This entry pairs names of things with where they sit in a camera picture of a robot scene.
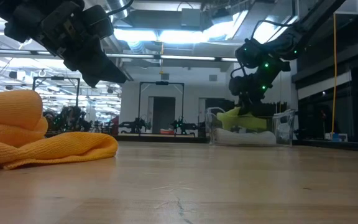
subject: yellow cable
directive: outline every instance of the yellow cable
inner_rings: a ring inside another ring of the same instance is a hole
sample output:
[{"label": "yellow cable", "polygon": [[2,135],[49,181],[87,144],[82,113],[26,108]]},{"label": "yellow cable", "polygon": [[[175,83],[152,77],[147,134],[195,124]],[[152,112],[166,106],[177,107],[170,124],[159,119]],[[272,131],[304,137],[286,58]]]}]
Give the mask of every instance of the yellow cable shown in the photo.
[{"label": "yellow cable", "polygon": [[282,73],[280,72],[280,113],[281,113],[281,104],[282,104]]},{"label": "yellow cable", "polygon": [[334,136],[334,124],[335,124],[335,105],[336,105],[336,77],[338,75],[337,66],[337,52],[336,52],[336,14],[334,13],[334,103],[333,103],[333,123],[331,128],[331,139]]},{"label": "yellow cable", "polygon": [[[161,43],[161,55],[164,54],[164,42]],[[162,71],[162,64],[163,60],[161,59],[161,71],[160,74],[162,75],[164,72]]]}]

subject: orange object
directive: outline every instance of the orange object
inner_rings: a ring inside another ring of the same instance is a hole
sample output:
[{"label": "orange object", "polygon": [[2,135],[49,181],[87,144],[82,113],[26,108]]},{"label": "orange object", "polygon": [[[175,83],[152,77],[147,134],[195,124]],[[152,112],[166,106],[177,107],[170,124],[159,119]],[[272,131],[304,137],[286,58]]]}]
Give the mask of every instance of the orange object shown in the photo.
[{"label": "orange object", "polygon": [[175,134],[174,130],[160,129],[160,134]]},{"label": "orange object", "polygon": [[0,93],[0,166],[59,164],[113,157],[117,141],[106,134],[65,133],[44,139],[42,99],[30,90]]}]

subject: white wall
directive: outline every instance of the white wall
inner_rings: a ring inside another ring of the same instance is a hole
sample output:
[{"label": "white wall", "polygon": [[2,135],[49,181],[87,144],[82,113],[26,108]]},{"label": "white wall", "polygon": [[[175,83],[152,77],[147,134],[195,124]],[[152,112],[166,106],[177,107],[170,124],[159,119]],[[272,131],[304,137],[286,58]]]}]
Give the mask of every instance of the white wall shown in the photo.
[{"label": "white wall", "polygon": [[[139,82],[160,81],[159,68],[147,70],[135,70],[130,72],[135,79],[134,82],[127,82],[122,86],[121,113],[119,122],[133,121],[138,116]],[[169,82],[185,84],[185,100],[183,117],[187,123],[197,123],[199,115],[200,98],[225,98],[227,92],[226,72],[220,72],[219,68],[164,68],[164,72],[170,74]],[[218,75],[216,82],[209,81],[209,75]],[[142,96],[140,99],[140,115],[148,114],[150,96],[175,97],[175,118],[181,116],[181,85],[177,90],[173,85],[157,86],[154,84],[142,85]]]},{"label": "white wall", "polygon": [[[225,98],[224,85],[192,85],[185,84],[185,101],[183,117],[187,123],[198,122],[200,98]],[[157,86],[151,84],[143,92],[140,99],[140,115],[147,115],[150,96],[175,97],[175,118],[181,116],[181,93],[173,86]],[[121,113],[119,122],[133,121],[138,115],[139,82],[128,82],[122,86]]]},{"label": "white wall", "polygon": [[[237,96],[232,96],[229,91],[230,73],[233,68],[238,68],[238,63],[232,65],[227,72],[220,72],[218,68],[165,68],[164,72],[170,74],[170,82],[185,83],[185,102],[183,116],[188,123],[197,123],[199,115],[200,98],[225,98],[227,100],[238,101]],[[296,61],[291,62],[291,72],[282,72],[273,82],[273,88],[267,90],[265,103],[276,103],[280,100],[286,101],[291,108],[298,109],[298,97],[295,85],[291,82],[291,75],[296,73]],[[256,70],[247,69],[247,73]],[[138,116],[139,102],[139,82],[160,81],[160,75],[156,68],[147,70],[133,70],[130,72],[134,77],[134,82],[127,82],[122,86],[121,113],[119,122],[133,121]],[[209,75],[218,75],[217,82],[209,82]],[[140,99],[140,115],[147,115],[150,96],[169,96],[175,97],[175,117],[181,116],[181,93],[174,86],[156,86],[151,84],[145,89],[147,84],[142,85],[142,96]]]}]

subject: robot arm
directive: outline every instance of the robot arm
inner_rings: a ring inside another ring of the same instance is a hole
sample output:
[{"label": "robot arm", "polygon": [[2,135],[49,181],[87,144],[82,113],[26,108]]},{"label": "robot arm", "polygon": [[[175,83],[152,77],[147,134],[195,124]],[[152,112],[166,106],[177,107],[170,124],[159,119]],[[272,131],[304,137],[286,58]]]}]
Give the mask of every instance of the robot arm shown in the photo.
[{"label": "robot arm", "polygon": [[5,35],[25,42],[32,38],[51,54],[64,59],[71,71],[80,71],[94,87],[100,80],[124,83],[126,76],[107,58],[100,40],[112,35],[109,16],[95,5],[84,10],[83,0],[0,0]]},{"label": "robot arm", "polygon": [[291,70],[289,62],[299,57],[318,28],[339,8],[345,0],[319,0],[315,7],[277,39],[260,44],[255,39],[246,39],[245,44],[236,50],[236,58],[241,68],[258,68],[253,74],[232,77],[229,89],[239,96],[241,114],[251,112],[254,116],[270,116],[261,109],[261,100],[272,82],[281,72]]}]

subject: yellow cloth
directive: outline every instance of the yellow cloth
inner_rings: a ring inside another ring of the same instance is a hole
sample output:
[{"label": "yellow cloth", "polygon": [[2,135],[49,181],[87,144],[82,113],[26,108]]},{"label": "yellow cloth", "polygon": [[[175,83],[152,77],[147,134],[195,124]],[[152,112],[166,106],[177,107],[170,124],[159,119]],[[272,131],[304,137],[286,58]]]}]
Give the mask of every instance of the yellow cloth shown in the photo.
[{"label": "yellow cloth", "polygon": [[216,118],[222,122],[222,128],[230,131],[233,126],[248,129],[267,129],[267,120],[254,117],[251,113],[238,116],[240,107],[236,107],[226,113],[217,113]]},{"label": "yellow cloth", "polygon": [[30,90],[0,93],[0,166],[59,164],[116,155],[117,141],[107,134],[65,133],[44,139],[48,123],[42,99]]}]

